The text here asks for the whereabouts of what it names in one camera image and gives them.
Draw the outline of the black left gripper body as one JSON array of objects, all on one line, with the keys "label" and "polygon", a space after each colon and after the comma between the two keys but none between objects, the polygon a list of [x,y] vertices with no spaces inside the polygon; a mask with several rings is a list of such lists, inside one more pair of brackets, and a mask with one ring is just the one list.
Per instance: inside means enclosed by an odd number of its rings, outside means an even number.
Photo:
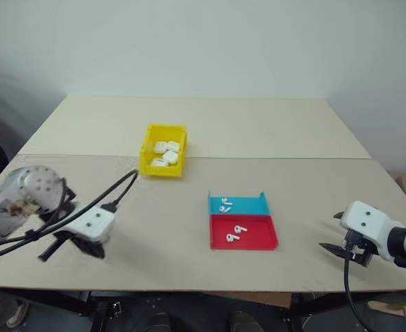
[{"label": "black left gripper body", "polygon": [[80,250],[102,250],[100,242],[93,243],[86,239],[81,238],[79,235],[73,234],[68,231],[59,231],[53,234],[56,238],[56,250],[66,241],[72,241]]}]

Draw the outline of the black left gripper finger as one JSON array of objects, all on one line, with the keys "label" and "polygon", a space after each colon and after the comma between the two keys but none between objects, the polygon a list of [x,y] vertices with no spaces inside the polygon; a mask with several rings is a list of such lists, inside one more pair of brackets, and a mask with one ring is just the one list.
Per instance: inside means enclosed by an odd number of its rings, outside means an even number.
[{"label": "black left gripper finger", "polygon": [[64,244],[64,239],[56,239],[42,254],[38,256],[42,262],[48,261],[48,259]]},{"label": "black left gripper finger", "polygon": [[80,250],[83,253],[98,259],[105,258],[104,248],[101,243],[83,243],[80,244]]}]

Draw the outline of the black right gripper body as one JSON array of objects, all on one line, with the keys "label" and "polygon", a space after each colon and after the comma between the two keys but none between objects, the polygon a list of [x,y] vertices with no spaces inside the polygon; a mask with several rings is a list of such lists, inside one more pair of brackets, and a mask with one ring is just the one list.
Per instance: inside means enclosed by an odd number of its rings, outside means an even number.
[{"label": "black right gripper body", "polygon": [[355,262],[367,267],[375,255],[375,244],[355,230],[348,230],[344,238],[344,266]]}]

